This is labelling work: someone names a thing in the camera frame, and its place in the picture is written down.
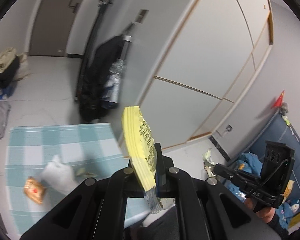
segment folded clothes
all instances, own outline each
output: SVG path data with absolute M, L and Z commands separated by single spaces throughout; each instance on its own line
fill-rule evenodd
M 0 53 L 0 73 L 4 72 L 6 68 L 12 63 L 16 56 L 17 50 L 15 48 L 7 48 Z
M 6 70 L 3 73 L 0 73 L 0 88 L 6 88 L 11 83 L 19 67 L 19 58 L 15 56 Z

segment cable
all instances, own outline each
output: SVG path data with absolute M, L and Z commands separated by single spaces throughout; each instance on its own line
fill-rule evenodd
M 250 197 L 252 194 L 254 194 L 254 193 L 256 193 L 257 192 L 257 190 L 259 189 L 259 188 L 261 188 L 264 184 L 266 184 L 267 183 L 267 181 L 269 180 L 269 179 L 271 179 L 271 177 L 280 169 L 280 167 L 285 163 L 285 162 L 288 162 L 288 159 L 285 159 L 285 160 L 283 160 L 281 163 L 280 163 L 280 165 L 260 184 L 260 185 L 258 185 L 257 186 L 257 188 L 253 191 L 253 192 L 250 192 L 250 193 L 248 193 L 247 195 L 246 195 L 246 198 L 247 197 Z

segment stuffed toy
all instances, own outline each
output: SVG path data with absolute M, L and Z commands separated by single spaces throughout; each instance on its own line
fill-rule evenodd
M 287 201 L 287 203 L 291 206 L 291 210 L 295 214 L 300 207 L 300 200 L 299 199 L 290 199 Z
M 280 106 L 280 112 L 282 115 L 287 115 L 287 113 L 289 113 L 288 104 L 286 102 L 282 102 L 282 105 Z

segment small red flag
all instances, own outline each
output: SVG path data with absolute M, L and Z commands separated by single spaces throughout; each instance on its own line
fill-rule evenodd
M 284 96 L 284 90 L 282 91 L 282 93 L 280 94 L 280 96 L 278 97 L 278 99 L 276 100 L 276 102 L 273 104 L 273 106 L 271 108 L 281 107 L 282 102 L 283 102 L 283 96 Z

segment yellow snack package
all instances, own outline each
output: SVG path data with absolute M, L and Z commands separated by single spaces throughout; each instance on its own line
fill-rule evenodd
M 131 164 L 144 190 L 151 213 L 162 210 L 155 193 L 157 152 L 149 125 L 143 119 L 139 106 L 128 106 L 122 115 L 122 127 Z

